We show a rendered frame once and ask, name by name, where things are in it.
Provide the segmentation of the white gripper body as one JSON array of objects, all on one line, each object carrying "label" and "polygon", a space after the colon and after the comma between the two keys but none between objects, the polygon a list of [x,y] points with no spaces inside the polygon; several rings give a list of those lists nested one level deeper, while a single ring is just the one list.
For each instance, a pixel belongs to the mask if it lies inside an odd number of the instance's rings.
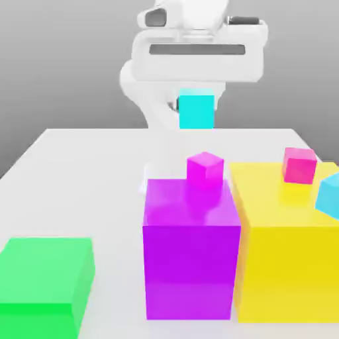
[{"label": "white gripper body", "polygon": [[144,30],[132,44],[132,72],[146,81],[257,82],[268,27],[224,24],[215,33]]}]

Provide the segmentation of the small cyan cube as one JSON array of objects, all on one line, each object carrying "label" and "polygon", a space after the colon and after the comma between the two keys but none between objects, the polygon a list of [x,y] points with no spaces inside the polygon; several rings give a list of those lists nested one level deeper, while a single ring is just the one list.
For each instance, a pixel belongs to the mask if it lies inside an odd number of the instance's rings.
[{"label": "small cyan cube", "polygon": [[181,89],[178,97],[180,129],[212,129],[215,95],[211,89]]}]

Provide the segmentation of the small magenta cube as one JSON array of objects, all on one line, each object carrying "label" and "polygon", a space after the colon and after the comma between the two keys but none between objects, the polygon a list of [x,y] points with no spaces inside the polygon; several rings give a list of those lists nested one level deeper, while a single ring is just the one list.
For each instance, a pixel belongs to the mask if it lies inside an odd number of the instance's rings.
[{"label": "small magenta cube", "polygon": [[187,159],[187,180],[190,184],[207,189],[222,185],[224,160],[214,154],[201,152]]}]

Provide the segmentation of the small pink cube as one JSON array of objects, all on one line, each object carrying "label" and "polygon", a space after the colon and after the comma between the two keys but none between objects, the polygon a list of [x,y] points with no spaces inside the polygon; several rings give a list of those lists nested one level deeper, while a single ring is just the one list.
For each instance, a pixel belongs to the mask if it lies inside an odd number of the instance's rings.
[{"label": "small pink cube", "polygon": [[286,148],[283,157],[283,180],[286,183],[311,185],[315,176],[317,158],[311,148]]}]

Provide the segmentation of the small light blue cube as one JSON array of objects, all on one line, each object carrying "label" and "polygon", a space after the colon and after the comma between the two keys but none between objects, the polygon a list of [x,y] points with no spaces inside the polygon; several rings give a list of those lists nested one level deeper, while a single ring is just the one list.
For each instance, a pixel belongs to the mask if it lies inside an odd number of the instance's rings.
[{"label": "small light blue cube", "polygon": [[339,172],[320,182],[315,209],[339,220]]}]

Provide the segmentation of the large purple box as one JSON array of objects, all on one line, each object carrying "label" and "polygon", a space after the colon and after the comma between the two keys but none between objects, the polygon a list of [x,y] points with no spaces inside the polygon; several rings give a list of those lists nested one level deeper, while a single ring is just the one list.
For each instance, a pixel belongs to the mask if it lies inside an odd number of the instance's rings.
[{"label": "large purple box", "polygon": [[142,225],[146,318],[230,319],[241,223],[227,182],[149,179]]}]

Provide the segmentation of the large yellow box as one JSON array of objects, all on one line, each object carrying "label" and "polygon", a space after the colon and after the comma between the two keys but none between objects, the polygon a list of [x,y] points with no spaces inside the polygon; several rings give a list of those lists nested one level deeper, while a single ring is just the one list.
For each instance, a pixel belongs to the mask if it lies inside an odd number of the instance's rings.
[{"label": "large yellow box", "polygon": [[322,179],[286,183],[278,162],[233,162],[241,222],[234,307],[243,323],[339,323],[339,220],[315,209]]}]

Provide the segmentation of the large green box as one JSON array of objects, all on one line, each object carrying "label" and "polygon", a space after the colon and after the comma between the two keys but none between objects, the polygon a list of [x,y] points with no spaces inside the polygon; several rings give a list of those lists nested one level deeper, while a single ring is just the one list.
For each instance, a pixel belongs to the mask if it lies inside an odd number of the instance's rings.
[{"label": "large green box", "polygon": [[78,339],[95,260],[90,238],[12,238],[0,252],[0,339]]}]

